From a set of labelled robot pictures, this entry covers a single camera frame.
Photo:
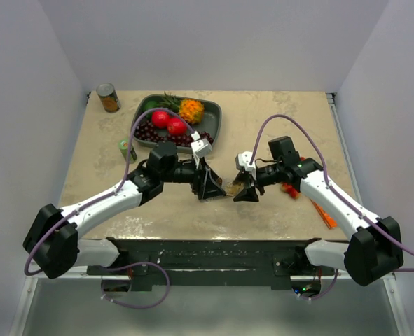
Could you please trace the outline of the clear pill bottle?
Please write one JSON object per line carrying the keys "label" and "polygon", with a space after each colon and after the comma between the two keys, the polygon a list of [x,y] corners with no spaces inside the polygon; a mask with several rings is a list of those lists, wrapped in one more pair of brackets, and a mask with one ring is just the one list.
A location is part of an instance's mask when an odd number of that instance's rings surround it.
{"label": "clear pill bottle", "polygon": [[235,197],[244,189],[244,183],[241,181],[222,180],[221,187],[226,197]]}

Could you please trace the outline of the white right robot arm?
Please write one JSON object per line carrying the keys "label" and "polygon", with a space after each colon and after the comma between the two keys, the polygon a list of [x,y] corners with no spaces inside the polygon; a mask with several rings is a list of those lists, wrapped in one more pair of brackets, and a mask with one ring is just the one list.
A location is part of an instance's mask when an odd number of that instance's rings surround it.
{"label": "white right robot arm", "polygon": [[296,270],[312,274],[319,266],[346,271],[360,286],[399,269],[403,251],[399,224],[390,216],[381,218],[365,209],[336,185],[325,168],[311,157],[301,157],[288,136],[269,142],[274,162],[257,167],[252,153],[245,151],[235,158],[239,171],[235,180],[243,189],[236,202],[257,202],[266,186],[285,183],[319,205],[343,231],[347,242],[311,241],[295,258]]}

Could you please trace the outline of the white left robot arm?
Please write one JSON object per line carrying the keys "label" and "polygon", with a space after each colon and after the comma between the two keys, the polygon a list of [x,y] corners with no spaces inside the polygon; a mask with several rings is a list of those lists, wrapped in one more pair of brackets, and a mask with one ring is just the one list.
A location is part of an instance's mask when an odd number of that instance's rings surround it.
{"label": "white left robot arm", "polygon": [[109,239],[83,241],[82,237],[118,214],[140,207],[158,196],[165,183],[187,183],[199,200],[224,196],[218,175],[205,161],[212,146],[206,139],[191,143],[192,156],[179,160],[174,143],[159,142],[136,169],[119,183],[85,201],[58,209],[40,208],[23,241],[29,262],[49,279],[77,265],[104,267],[111,274],[127,268],[127,257]]}

